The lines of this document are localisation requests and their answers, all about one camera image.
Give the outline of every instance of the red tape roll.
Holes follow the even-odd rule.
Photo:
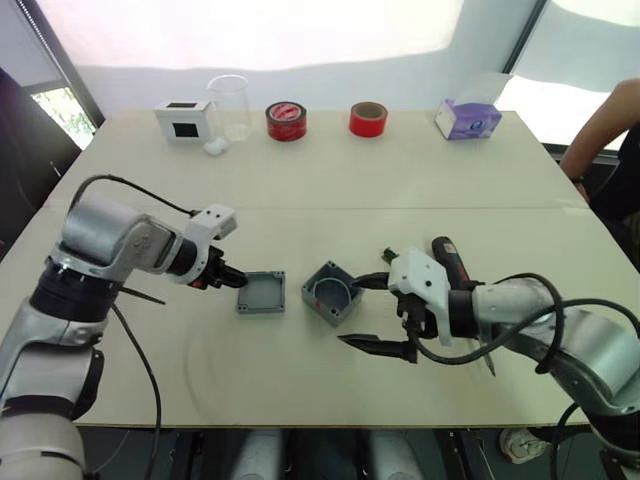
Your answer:
[[[375,102],[356,103],[351,107],[349,130],[359,137],[377,137],[384,132],[389,112]]]
[[[307,110],[295,102],[277,102],[267,107],[267,131],[280,142],[291,142],[307,133]]]

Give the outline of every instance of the floor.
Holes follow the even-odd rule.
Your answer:
[[[347,440],[346,436],[340,440],[341,434],[336,434],[335,430],[328,432],[330,437],[327,437],[327,431],[319,430],[319,438],[310,441],[307,437],[301,441],[305,444],[303,448],[307,450],[307,454],[313,450],[315,459],[306,463],[297,478],[305,480],[351,480],[355,478],[353,467],[344,461],[344,455],[340,453],[344,452],[344,447],[348,447],[351,440]],[[81,433],[85,441],[87,465],[90,471],[93,471],[109,459],[124,435],[127,434],[127,430],[84,428],[81,429]],[[512,465],[500,456],[495,447],[498,433],[499,430],[495,429],[475,431],[475,434],[484,442],[486,455],[496,480],[549,478],[548,454],[525,465]],[[170,479],[175,453],[174,446],[178,434],[178,431],[162,434],[153,480]],[[448,476],[432,430],[407,430],[405,434],[423,471],[425,480],[459,478],[453,475]],[[100,471],[100,478],[103,480],[139,480],[143,478],[150,441],[150,432],[132,430],[118,455]],[[599,461],[599,451],[600,445],[591,434],[581,434],[567,440],[561,446],[558,458],[560,479],[606,480]],[[327,459],[326,461],[321,463],[317,461],[319,452],[322,453],[322,458]],[[200,480],[202,478],[200,475],[198,462],[196,462],[192,478]],[[481,476],[477,478],[490,479],[490,477]]]

